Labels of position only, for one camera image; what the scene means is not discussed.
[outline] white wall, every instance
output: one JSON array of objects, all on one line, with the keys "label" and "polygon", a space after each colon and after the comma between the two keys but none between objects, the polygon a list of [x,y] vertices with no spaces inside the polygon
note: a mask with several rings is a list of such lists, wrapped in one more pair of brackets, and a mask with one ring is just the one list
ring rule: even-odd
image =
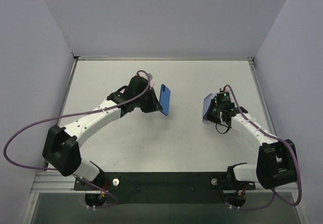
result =
[{"label": "white wall", "polygon": [[286,0],[44,1],[77,56],[246,58]]},{"label": "white wall", "polygon": [[323,218],[323,0],[287,0],[255,57],[278,135],[296,144],[303,204]]},{"label": "white wall", "polygon": [[[73,57],[43,0],[0,0],[0,148],[28,123],[56,116],[62,106]],[[41,165],[48,128],[22,134],[9,155]],[[20,223],[34,171],[0,156],[0,223]]]}]

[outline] tabletop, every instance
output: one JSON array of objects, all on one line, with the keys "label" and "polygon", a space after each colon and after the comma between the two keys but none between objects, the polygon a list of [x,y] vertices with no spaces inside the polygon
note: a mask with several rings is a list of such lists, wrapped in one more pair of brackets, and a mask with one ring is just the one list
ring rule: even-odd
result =
[{"label": "tabletop", "polygon": [[169,115],[135,109],[88,139],[82,158],[106,172],[217,172],[256,163],[243,136],[232,129],[221,135],[202,122],[203,99],[230,84],[239,104],[268,129],[248,61],[78,61],[63,114],[96,108],[138,70],[152,74],[157,97],[161,84],[170,88]]}]

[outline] purple cable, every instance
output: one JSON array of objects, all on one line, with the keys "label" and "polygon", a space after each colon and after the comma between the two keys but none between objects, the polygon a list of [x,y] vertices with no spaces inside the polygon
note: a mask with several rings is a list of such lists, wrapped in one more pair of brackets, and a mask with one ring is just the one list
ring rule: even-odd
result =
[{"label": "purple cable", "polygon": [[265,208],[269,207],[273,203],[274,199],[275,199],[275,194],[273,193],[273,196],[272,196],[272,199],[270,200],[270,202],[268,202],[266,205],[263,205],[263,206],[260,206],[260,207],[254,207],[254,208],[244,208],[244,207],[238,208],[237,206],[231,205],[228,202],[228,196],[226,197],[226,203],[229,204],[230,206],[232,206],[233,208],[238,209],[238,210],[251,211],[251,210],[261,210],[261,209],[265,209]]},{"label": "purple cable", "polygon": [[9,144],[12,142],[12,140],[15,139],[15,137],[17,137],[20,133],[22,133],[23,131],[27,130],[28,128],[31,128],[33,126],[36,126],[36,125],[39,125],[41,123],[45,123],[45,122],[50,122],[50,121],[54,121],[54,120],[58,120],[58,119],[62,119],[62,118],[67,118],[67,117],[75,117],[75,116],[82,116],[82,115],[88,115],[88,114],[93,114],[93,113],[98,113],[98,112],[101,112],[102,110],[110,110],[110,109],[114,109],[114,108],[117,108],[117,107],[120,107],[120,106],[123,106],[125,104],[128,104],[136,99],[138,99],[139,97],[141,97],[150,87],[150,77],[148,75],[148,73],[144,70],[139,70],[137,72],[138,73],[144,73],[146,76],[147,76],[147,79],[148,79],[148,84],[147,84],[147,87],[144,89],[144,91],[142,91],[140,94],[138,94],[137,96],[133,97],[132,99],[129,99],[129,100],[126,100],[125,102],[122,102],[120,104],[117,104],[117,105],[114,105],[114,106],[111,106],[111,107],[106,107],[104,109],[97,109],[97,110],[90,110],[90,111],[85,111],[85,112],[80,112],[80,113],[73,113],[73,114],[68,114],[68,115],[63,115],[63,116],[59,116],[59,117],[53,117],[53,118],[47,118],[47,119],[44,119],[44,120],[41,120],[41,121],[38,121],[38,122],[34,122],[32,124],[29,124],[25,127],[23,127],[22,129],[20,129],[18,132],[16,132],[11,138],[9,138],[9,140],[6,142],[5,144],[5,147],[4,147],[4,157],[5,159],[15,165],[15,166],[18,166],[18,167],[23,167],[25,169],[31,169],[31,170],[53,170],[55,171],[56,169],[53,169],[53,168],[50,168],[50,167],[33,167],[33,166],[28,166],[28,165],[23,165],[23,164],[20,164],[20,163],[17,163],[13,160],[11,160],[9,157],[8,157],[8,154],[7,154],[7,149],[8,149],[8,146]]},{"label": "purple cable", "polygon": [[[236,95],[234,94],[233,92],[233,89],[232,87],[227,84],[226,86],[224,86],[223,90],[225,90],[226,88],[229,88],[230,91],[231,91],[231,94],[232,94],[232,97],[234,99],[234,102],[235,104],[237,105],[237,108],[239,110],[239,113],[242,115],[242,117],[245,119],[245,120],[248,120],[248,117],[242,112],[242,110],[240,109],[240,106],[239,106],[239,103],[238,103],[238,100],[236,98]],[[298,188],[298,197],[297,197],[297,200],[293,203],[293,202],[290,202],[288,200],[286,200],[284,197],[282,197],[280,194],[278,194],[275,189],[271,189],[272,192],[278,197],[280,198],[282,201],[284,201],[285,203],[291,205],[291,206],[297,206],[300,202],[301,202],[301,199],[302,199],[302,182],[301,182],[301,174],[300,174],[300,170],[299,170],[299,166],[298,166],[298,162],[297,162],[297,158],[295,156],[295,153],[293,151],[293,149],[291,148],[291,146],[283,139],[279,138],[279,137],[276,137],[276,136],[273,136],[271,134],[268,134],[267,132],[265,132],[263,129],[259,128],[254,122],[252,121],[249,121],[249,123],[251,125],[253,125],[256,129],[258,129],[261,133],[263,133],[265,136],[267,137],[270,137],[272,139],[275,139],[277,141],[280,141],[283,143],[283,145],[288,149],[288,151],[290,152],[291,156],[292,156],[292,159],[293,159],[293,162],[294,162],[294,166],[295,166],[295,171],[296,171],[296,178],[297,178],[297,188]]]}]

